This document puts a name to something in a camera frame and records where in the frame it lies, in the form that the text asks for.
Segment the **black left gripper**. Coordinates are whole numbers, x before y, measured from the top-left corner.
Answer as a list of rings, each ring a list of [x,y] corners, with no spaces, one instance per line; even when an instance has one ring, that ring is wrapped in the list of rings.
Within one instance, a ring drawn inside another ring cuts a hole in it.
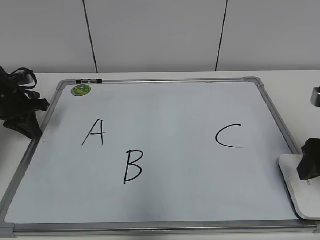
[[[46,99],[30,99],[20,91],[1,93],[0,120],[3,121],[5,128],[16,131],[31,140],[38,140],[43,132],[36,112],[45,112],[49,106]]]

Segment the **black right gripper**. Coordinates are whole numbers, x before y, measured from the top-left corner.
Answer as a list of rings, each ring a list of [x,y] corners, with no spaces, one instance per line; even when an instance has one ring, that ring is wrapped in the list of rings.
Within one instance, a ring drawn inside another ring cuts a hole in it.
[[[320,176],[320,139],[309,138],[301,148],[303,157],[297,167],[300,180],[311,180]]]

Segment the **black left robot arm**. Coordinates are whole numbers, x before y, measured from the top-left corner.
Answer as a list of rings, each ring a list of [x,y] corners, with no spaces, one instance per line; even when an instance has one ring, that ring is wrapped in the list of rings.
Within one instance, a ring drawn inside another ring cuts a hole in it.
[[[31,140],[41,138],[43,132],[37,111],[45,112],[50,104],[33,89],[38,80],[34,72],[21,67],[12,73],[0,68],[0,119],[3,126]]]

